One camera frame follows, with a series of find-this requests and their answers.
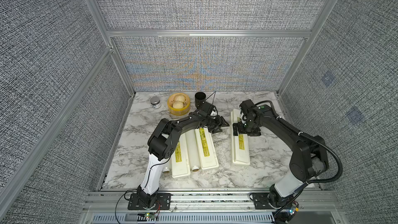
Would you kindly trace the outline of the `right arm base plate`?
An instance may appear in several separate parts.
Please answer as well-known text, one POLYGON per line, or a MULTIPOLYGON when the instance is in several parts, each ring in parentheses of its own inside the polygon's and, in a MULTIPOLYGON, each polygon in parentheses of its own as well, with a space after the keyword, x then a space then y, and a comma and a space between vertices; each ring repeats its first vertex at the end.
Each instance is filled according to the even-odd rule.
POLYGON ((255 209, 281 209, 287 207, 288 203, 293 200, 295 194, 288 197, 281 197, 276 192, 260 192, 250 193, 249 199, 253 201, 255 209))

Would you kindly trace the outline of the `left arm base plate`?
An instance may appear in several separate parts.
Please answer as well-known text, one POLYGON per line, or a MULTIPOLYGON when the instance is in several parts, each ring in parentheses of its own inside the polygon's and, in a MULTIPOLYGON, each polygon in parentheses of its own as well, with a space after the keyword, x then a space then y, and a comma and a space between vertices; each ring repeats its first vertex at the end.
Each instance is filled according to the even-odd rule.
POLYGON ((130 211, 143 211, 143 210, 169 210, 171 204, 171 194, 154 194, 148 196, 138 193, 130 195, 127 209, 130 211))

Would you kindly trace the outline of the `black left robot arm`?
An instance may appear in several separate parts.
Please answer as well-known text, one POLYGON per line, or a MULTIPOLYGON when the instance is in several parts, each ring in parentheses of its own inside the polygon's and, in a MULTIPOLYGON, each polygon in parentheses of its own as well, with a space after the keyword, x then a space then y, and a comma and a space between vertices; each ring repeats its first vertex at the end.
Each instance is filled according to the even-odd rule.
POLYGON ((149 161, 143 182, 137 187, 137 196, 145 208, 154 206, 162 170, 177 148, 180 136, 188 131, 207 128, 212 134, 228 127, 217 108, 204 102, 201 108, 177 120, 163 118, 148 140, 149 161))

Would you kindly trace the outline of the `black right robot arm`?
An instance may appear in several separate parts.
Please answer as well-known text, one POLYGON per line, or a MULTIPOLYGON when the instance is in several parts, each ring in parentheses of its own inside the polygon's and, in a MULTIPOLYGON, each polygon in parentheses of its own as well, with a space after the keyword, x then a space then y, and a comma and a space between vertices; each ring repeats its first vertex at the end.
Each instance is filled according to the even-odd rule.
POLYGON ((269 189, 268 202, 275 209, 285 206, 296 191, 304 189, 311 179, 329 168, 327 151, 320 146, 325 144, 320 136, 311 139, 281 118, 272 106, 257 106, 252 100, 239 105, 242 123, 236 130, 248 136, 260 136, 264 127, 280 138, 292 151, 287 174, 269 189))

